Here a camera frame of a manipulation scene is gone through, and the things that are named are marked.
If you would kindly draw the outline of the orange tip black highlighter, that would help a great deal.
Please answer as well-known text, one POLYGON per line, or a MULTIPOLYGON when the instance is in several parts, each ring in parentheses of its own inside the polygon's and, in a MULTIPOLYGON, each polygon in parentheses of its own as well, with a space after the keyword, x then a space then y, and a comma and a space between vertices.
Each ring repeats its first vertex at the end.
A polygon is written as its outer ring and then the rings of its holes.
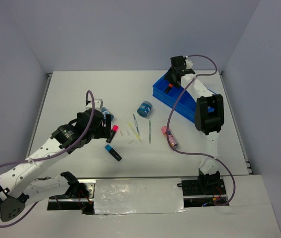
POLYGON ((172 84, 169 84, 168 87, 165 89, 164 93, 165 94, 168 94, 173 88, 173 85, 172 84))

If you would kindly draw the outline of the pink cap black highlighter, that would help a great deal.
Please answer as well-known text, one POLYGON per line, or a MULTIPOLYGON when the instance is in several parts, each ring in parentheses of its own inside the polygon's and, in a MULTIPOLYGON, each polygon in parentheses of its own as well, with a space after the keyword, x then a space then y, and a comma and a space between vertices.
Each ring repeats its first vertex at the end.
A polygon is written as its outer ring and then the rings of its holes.
POLYGON ((110 137, 106 140, 107 143, 111 143, 118 129, 119 127, 117 125, 113 125, 110 131, 110 137))

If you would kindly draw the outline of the blue cap black highlighter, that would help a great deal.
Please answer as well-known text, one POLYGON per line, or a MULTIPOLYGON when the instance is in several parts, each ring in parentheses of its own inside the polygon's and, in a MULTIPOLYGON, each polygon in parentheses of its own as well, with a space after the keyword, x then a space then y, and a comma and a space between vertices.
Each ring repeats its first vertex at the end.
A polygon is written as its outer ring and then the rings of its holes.
POLYGON ((113 156, 117 161, 121 161, 122 157, 109 145, 105 146, 105 149, 113 156))

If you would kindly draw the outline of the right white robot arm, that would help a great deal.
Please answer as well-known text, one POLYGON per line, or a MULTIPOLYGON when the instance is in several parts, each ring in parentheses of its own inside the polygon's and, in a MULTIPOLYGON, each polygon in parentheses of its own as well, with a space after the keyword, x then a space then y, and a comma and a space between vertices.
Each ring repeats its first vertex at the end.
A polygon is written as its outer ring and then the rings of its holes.
POLYGON ((165 75, 165 80, 168 81, 168 89, 165 93, 169 93, 173 87, 183 91, 178 96, 167 120, 166 138, 170 148, 183 155, 198 155, 201 156, 201 161, 198 168, 198 182, 196 186, 187 186, 186 188, 193 191, 199 191, 203 194, 209 194, 214 187, 218 187, 220 183, 220 172, 216 158, 218 157, 218 136, 224 124, 224 105, 221 94, 215 94, 202 84, 198 77, 213 76, 217 72, 217 67, 213 73, 196 74, 193 70, 193 62, 188 56, 176 56, 170 59, 171 67, 165 75), (196 130, 202 135, 205 143, 206 152, 181 152, 172 145, 169 135, 169 124, 173 112, 177 104, 185 93, 189 93, 195 100, 195 115, 194 124, 196 130))

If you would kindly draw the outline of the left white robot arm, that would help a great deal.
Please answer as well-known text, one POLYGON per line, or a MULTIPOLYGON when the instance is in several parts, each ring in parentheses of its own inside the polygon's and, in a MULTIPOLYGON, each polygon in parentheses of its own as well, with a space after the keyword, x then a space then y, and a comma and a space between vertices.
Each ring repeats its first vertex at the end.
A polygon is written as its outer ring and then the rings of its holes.
POLYGON ((80 193, 88 189, 70 172, 39 179, 49 167, 88 144, 92 139, 108 139, 111 135, 111 117, 89 109, 77 113, 75 119, 61 125, 48 140, 22 163, 0 175, 0 220, 11 221, 24 208, 48 197, 80 193))

